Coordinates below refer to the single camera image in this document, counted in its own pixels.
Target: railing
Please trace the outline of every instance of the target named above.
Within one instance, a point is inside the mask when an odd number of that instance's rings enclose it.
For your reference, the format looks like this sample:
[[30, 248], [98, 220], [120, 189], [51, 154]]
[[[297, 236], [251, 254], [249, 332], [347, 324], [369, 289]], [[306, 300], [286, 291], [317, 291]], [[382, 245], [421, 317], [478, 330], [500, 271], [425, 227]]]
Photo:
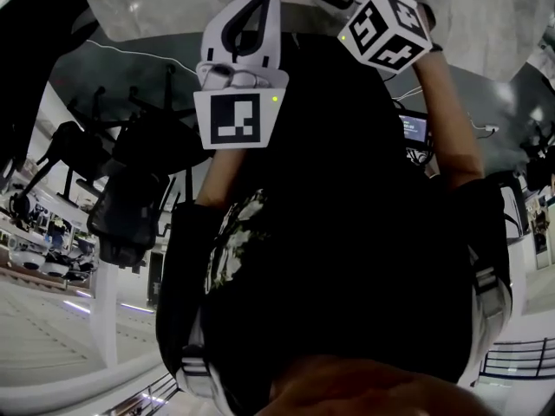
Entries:
[[100, 416], [151, 416], [167, 404], [178, 391], [177, 382], [168, 373]]
[[481, 363], [480, 376], [509, 380], [555, 379], [555, 338], [493, 344]]

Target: desk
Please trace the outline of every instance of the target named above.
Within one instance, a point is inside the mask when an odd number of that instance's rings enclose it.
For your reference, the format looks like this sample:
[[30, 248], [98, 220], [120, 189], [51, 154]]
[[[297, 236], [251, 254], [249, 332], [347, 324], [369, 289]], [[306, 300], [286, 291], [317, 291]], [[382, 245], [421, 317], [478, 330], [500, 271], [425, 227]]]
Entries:
[[[120, 42], [200, 32], [231, 0], [88, 0], [102, 28]], [[447, 61], [497, 81], [509, 81], [541, 39], [555, 0], [428, 0], [434, 39]], [[319, 8], [284, 4], [284, 31], [334, 35], [338, 24]]]

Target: black t-shirt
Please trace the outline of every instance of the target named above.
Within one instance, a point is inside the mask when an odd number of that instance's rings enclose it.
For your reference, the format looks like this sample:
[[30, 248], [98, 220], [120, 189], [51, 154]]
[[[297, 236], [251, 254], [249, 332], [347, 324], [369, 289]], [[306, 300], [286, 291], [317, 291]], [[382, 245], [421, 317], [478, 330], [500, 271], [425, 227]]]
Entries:
[[[267, 405], [272, 380], [310, 354], [456, 382], [472, 342], [467, 246], [506, 253], [499, 189], [478, 180], [447, 194], [408, 162], [380, 76], [335, 39], [299, 36], [283, 55], [291, 81], [280, 117], [241, 184], [267, 190], [271, 238], [205, 296], [222, 216], [173, 214], [157, 315], [168, 369], [180, 367], [201, 304], [206, 358], [236, 414]], [[498, 260], [508, 266], [506, 254]]]

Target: screen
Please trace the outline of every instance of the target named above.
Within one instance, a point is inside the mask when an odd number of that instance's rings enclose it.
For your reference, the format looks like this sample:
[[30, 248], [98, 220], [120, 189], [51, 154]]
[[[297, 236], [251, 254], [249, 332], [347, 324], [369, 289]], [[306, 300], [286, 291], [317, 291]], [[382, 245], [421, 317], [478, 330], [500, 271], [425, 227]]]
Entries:
[[400, 115], [405, 139], [426, 143], [426, 121], [409, 115]]

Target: person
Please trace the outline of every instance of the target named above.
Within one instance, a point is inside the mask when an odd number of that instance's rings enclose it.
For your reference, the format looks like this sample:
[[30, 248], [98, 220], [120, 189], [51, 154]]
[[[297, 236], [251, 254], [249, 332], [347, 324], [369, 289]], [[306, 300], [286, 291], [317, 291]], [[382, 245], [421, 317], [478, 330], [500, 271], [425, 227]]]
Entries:
[[510, 315], [504, 203], [441, 52], [414, 65], [440, 183], [406, 156], [382, 78], [283, 35], [270, 145], [218, 150], [179, 205], [157, 337], [223, 414], [486, 415], [455, 384]]

